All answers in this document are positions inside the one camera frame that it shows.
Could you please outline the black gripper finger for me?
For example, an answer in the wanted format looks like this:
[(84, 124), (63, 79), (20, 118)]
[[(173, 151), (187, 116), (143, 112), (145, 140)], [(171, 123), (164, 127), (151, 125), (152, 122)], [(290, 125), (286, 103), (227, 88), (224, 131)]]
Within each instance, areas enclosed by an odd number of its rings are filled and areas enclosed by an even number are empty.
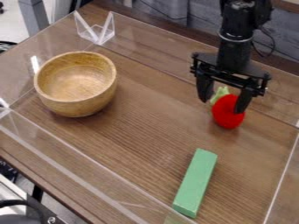
[(197, 96), (205, 102), (213, 94), (213, 79), (201, 73), (196, 74)]
[(237, 101), (233, 108), (235, 114), (241, 114), (245, 112), (251, 100), (252, 100), (252, 91), (247, 88), (243, 88), (237, 96)]

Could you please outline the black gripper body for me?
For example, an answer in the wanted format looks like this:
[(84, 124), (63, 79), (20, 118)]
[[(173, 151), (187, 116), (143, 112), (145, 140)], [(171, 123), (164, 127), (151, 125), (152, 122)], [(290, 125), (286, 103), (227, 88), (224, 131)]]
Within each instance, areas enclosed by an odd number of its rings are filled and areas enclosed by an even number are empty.
[(249, 89), (253, 97), (265, 94), (271, 74), (252, 62), (248, 62), (244, 68), (232, 70), (217, 66), (217, 56), (213, 53), (193, 52), (191, 58), (191, 73), (195, 79), (196, 74), (204, 74), (213, 79), (213, 82), (220, 82), (237, 89)]

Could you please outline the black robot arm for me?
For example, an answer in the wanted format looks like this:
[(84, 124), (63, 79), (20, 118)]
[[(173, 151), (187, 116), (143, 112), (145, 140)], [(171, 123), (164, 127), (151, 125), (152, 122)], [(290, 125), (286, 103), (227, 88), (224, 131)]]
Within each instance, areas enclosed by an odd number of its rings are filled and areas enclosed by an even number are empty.
[(253, 97), (263, 96), (271, 74), (251, 61), (255, 30), (271, 20), (271, 0), (219, 0), (221, 25), (217, 54), (195, 52), (191, 73), (197, 96), (205, 102), (213, 94), (213, 82), (240, 90), (233, 113), (241, 114)]

